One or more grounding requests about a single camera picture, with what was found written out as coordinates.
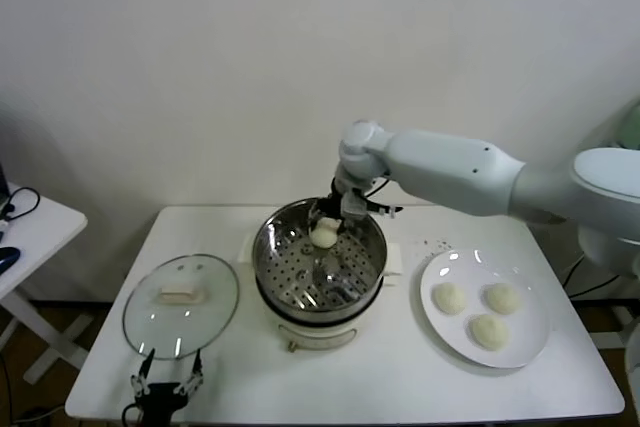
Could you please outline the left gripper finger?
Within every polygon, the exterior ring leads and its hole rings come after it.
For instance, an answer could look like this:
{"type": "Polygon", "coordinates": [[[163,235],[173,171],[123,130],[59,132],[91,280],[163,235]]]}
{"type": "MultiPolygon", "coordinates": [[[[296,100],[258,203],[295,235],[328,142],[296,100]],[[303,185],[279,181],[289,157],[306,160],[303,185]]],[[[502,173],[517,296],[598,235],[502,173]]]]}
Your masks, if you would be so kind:
{"type": "Polygon", "coordinates": [[[150,387],[147,383],[151,365],[155,357],[155,349],[152,349],[143,360],[138,372],[130,377],[131,387],[135,397],[143,397],[150,393],[150,387]]]}
{"type": "Polygon", "coordinates": [[[201,351],[197,350],[189,378],[177,387],[178,393],[195,393],[203,383],[201,351]]]}

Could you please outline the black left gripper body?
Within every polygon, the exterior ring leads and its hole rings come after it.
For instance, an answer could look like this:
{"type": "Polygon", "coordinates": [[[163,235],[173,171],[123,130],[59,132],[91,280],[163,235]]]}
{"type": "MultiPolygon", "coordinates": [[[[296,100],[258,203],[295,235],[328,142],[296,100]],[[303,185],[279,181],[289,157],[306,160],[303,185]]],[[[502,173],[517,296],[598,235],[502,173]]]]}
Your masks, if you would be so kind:
{"type": "Polygon", "coordinates": [[[173,415],[188,404],[188,396],[179,389],[179,383],[151,384],[148,393],[137,396],[135,405],[141,413],[139,425],[169,427],[173,415]]]}

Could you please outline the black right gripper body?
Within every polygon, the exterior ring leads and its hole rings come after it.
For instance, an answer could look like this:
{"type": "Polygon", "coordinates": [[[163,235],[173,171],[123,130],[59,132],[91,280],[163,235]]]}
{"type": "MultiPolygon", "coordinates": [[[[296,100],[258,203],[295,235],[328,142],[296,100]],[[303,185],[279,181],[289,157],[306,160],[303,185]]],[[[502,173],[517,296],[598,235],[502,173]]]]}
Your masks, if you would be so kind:
{"type": "Polygon", "coordinates": [[[342,220],[341,212],[342,196],[340,194],[331,193],[326,197],[319,199],[319,212],[321,217],[327,217],[335,220],[342,220]]]}

